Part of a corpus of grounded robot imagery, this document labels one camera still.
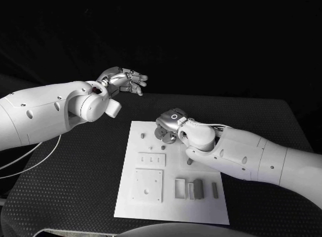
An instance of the white circular cap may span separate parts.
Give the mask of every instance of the white circular cap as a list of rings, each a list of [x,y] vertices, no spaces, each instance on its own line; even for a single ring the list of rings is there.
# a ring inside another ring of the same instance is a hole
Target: white circular cap
[[[81,107],[81,117],[88,121],[94,122],[105,113],[108,107],[108,100],[97,94],[92,94],[84,101]]]

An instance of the robotic hand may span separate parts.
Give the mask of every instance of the robotic hand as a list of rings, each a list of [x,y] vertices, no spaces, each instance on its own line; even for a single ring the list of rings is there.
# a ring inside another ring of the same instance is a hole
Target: robotic hand
[[[223,124],[199,123],[180,109],[163,113],[156,123],[156,137],[167,144],[180,138],[186,144],[189,164],[197,161],[235,178],[276,184],[322,209],[322,155]]]
[[[0,151],[48,141],[72,128],[94,122],[104,113],[117,116],[120,91],[141,93],[148,77],[118,67],[97,81],[74,81],[10,93],[0,99]]]

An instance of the black textured mat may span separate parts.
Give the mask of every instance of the black textured mat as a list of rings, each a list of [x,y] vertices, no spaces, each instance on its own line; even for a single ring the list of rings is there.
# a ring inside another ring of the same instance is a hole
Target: black textured mat
[[[200,122],[248,130],[286,147],[311,151],[288,104],[281,100],[121,93],[117,118],[102,116],[62,136],[49,159],[21,175],[2,212],[6,237],[45,228],[113,233],[164,221],[114,218],[133,120],[156,121],[182,108]],[[58,138],[36,150],[28,167],[49,154]],[[322,211],[275,185],[223,175],[230,228],[256,236],[322,237]]]

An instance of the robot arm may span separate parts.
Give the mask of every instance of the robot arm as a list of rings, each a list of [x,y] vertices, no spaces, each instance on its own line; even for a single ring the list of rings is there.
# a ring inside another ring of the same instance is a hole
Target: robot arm
[[[147,76],[118,67],[102,75],[97,81],[41,86],[0,99],[0,151],[48,141],[104,113],[117,116],[121,104],[113,97],[127,85],[141,95],[137,83],[146,86]]]
[[[235,178],[279,185],[322,209],[322,155],[284,147],[248,131],[200,124],[180,109],[166,112],[157,125],[157,138],[174,143],[179,137],[190,160]]]

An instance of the white cable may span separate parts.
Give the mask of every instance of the white cable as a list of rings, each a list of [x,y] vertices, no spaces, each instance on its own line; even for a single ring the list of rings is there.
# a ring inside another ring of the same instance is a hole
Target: white cable
[[[0,170],[5,169],[6,167],[9,167],[12,164],[15,164],[21,159],[23,159],[33,151],[35,149],[42,145],[42,142],[38,144],[38,146],[21,157],[18,158],[13,162],[10,162],[9,164],[6,164],[3,167],[0,167]]]
[[[58,142],[56,142],[56,146],[55,146],[54,150],[51,151],[49,155],[46,156],[46,158],[45,158],[36,165],[33,165],[31,168],[28,168],[26,170],[21,171],[21,172],[16,173],[16,174],[10,174],[10,175],[8,175],[8,176],[5,176],[5,177],[0,177],[0,179],[5,179],[5,178],[12,177],[12,176],[15,176],[15,175],[18,175],[18,174],[22,174],[23,172],[26,172],[26,171],[29,171],[32,168],[35,168],[35,167],[48,159],[48,157],[52,155],[52,153],[54,153],[54,151],[55,151],[55,149],[56,149],[56,147],[58,147],[58,145],[59,145],[61,138],[62,138],[62,136],[59,136],[59,140],[58,140]]]
[[[207,124],[207,123],[197,122],[193,118],[189,118],[189,121],[196,123],[197,125],[230,127],[230,126],[220,124],[220,123]]]

